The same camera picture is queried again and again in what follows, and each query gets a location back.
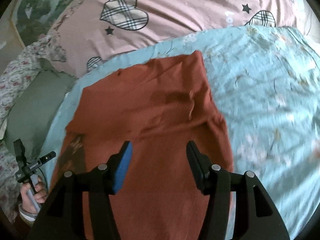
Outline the sage green pillow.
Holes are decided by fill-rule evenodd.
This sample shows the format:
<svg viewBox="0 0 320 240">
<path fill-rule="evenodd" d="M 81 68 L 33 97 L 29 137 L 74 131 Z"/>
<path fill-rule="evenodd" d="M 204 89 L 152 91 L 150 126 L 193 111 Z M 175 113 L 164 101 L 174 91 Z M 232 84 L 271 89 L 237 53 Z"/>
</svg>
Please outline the sage green pillow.
<svg viewBox="0 0 320 240">
<path fill-rule="evenodd" d="M 20 139 L 27 161 L 36 159 L 57 110 L 75 83 L 75 77 L 52 71 L 40 72 L 8 115 L 5 144 L 14 154 L 14 142 Z"/>
</svg>

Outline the framed landscape painting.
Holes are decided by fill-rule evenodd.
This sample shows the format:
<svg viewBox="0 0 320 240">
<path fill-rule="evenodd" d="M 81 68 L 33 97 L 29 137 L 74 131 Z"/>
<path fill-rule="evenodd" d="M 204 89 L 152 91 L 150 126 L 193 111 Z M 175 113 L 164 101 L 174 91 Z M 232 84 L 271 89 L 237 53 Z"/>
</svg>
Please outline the framed landscape painting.
<svg viewBox="0 0 320 240">
<path fill-rule="evenodd" d="M 13 23 L 25 46 L 46 35 L 72 0 L 18 0 Z"/>
</svg>

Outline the light blue floral cloth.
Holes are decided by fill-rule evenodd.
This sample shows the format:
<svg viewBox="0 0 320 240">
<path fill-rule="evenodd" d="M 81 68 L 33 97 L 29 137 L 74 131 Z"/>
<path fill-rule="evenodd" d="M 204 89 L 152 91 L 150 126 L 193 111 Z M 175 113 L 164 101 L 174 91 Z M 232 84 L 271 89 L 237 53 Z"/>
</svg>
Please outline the light blue floral cloth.
<svg viewBox="0 0 320 240">
<path fill-rule="evenodd" d="M 255 172 L 291 239 L 319 219 L 319 51 L 295 28 L 213 29 L 113 57 L 76 81 L 41 152 L 59 152 L 82 90 L 150 59 L 201 51 L 236 172 Z"/>
</svg>

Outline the white floral bedsheet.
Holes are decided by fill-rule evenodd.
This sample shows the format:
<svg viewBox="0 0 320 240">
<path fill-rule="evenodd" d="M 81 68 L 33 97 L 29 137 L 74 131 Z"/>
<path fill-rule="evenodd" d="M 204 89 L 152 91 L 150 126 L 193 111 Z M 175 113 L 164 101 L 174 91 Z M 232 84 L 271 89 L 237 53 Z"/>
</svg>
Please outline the white floral bedsheet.
<svg viewBox="0 0 320 240">
<path fill-rule="evenodd" d="M 15 206 L 20 186 L 14 178 L 14 173 L 18 170 L 17 162 L 4 142 L 4 124 L 18 97 L 39 72 L 44 70 L 39 59 L 50 59 L 49 46 L 53 44 L 53 40 L 54 35 L 49 34 L 25 47 L 1 75 L 1 211 L 10 223 L 17 216 Z"/>
</svg>

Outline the rust red knit garment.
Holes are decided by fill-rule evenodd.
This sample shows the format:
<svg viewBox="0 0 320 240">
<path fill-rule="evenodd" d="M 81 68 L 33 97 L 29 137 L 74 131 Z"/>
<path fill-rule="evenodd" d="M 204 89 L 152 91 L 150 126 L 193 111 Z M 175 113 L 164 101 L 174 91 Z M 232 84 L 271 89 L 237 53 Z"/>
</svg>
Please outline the rust red knit garment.
<svg viewBox="0 0 320 240">
<path fill-rule="evenodd" d="M 186 145 L 233 170 L 227 125 L 217 109 L 202 53 L 153 59 L 86 87 L 54 168 L 87 172 L 133 146 L 121 190 L 110 198 L 122 239 L 197 239 L 208 198 L 196 188 Z"/>
</svg>

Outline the pink quilt with plaid hearts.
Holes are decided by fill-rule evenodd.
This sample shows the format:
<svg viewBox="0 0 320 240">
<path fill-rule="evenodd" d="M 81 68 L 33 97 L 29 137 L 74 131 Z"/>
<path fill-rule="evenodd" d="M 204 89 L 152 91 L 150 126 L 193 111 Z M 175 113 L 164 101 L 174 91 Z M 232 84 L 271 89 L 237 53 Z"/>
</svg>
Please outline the pink quilt with plaid hearts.
<svg viewBox="0 0 320 240">
<path fill-rule="evenodd" d="M 319 39 L 306 0 L 72 0 L 51 28 L 48 56 L 55 69 L 81 77 L 119 54 L 243 25 L 296 27 Z"/>
</svg>

